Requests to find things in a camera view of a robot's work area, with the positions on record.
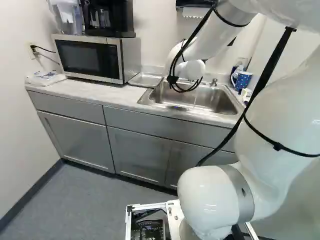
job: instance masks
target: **sink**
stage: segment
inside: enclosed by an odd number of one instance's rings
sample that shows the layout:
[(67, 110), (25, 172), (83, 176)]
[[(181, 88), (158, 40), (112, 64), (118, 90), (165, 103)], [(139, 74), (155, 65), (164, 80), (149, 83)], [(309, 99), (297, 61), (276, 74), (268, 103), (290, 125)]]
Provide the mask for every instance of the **sink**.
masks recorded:
[[(193, 85), (187, 81), (178, 81), (178, 84), (183, 89)], [(170, 89), (169, 83), (163, 80), (155, 89), (147, 90), (137, 103), (198, 114), (239, 113), (234, 96), (225, 85), (221, 84), (211, 86), (209, 83), (202, 83), (193, 91), (179, 93)]]

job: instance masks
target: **baseboard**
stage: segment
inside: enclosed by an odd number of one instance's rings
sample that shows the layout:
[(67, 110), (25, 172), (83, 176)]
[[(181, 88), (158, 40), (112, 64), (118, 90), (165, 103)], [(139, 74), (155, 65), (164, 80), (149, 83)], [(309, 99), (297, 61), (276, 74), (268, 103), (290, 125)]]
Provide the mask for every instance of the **baseboard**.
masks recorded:
[(64, 162), (58, 160), (27, 192), (20, 200), (0, 219), (0, 233), (10, 224), (10, 222), (21, 212), (27, 203), (43, 188), (46, 183), (63, 166)]

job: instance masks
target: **cabinet door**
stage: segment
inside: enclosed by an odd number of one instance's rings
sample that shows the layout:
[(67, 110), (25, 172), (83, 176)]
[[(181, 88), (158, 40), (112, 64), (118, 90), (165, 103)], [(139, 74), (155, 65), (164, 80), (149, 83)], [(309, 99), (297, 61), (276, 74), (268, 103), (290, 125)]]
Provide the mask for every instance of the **cabinet door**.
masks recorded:
[(106, 126), (38, 111), (62, 158), (114, 173)]
[(170, 140), (108, 127), (115, 172), (164, 185)]
[[(165, 185), (170, 188), (176, 188), (178, 180), (184, 171), (195, 167), (200, 159), (212, 150), (207, 147), (175, 141), (171, 146)], [(234, 164), (237, 161), (234, 153), (219, 151), (208, 159), (204, 165), (226, 165)]]

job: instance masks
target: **floor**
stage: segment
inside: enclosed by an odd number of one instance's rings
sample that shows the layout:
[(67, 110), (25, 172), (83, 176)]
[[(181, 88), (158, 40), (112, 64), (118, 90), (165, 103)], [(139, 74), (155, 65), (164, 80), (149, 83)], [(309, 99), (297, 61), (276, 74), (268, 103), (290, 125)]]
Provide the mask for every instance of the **floor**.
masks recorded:
[(126, 205), (175, 198), (65, 164), (0, 240), (124, 240)]

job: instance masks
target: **gray countertop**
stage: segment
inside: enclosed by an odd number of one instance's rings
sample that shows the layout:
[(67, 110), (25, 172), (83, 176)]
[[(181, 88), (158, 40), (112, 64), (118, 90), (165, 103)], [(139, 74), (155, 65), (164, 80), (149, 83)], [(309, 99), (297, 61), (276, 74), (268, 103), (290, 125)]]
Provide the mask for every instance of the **gray countertop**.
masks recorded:
[(114, 84), (87, 80), (66, 79), (45, 87), (26, 84), (25, 88), (28, 91), (34, 91), (57, 97), (213, 126), (232, 128), (237, 121), (237, 119), (234, 117), (228, 118), (226, 115), (216, 113), (212, 113), (210, 115), (195, 115), (175, 109), (138, 104), (137, 101), (147, 90), (147, 88), (144, 87), (131, 85), (117, 86)]

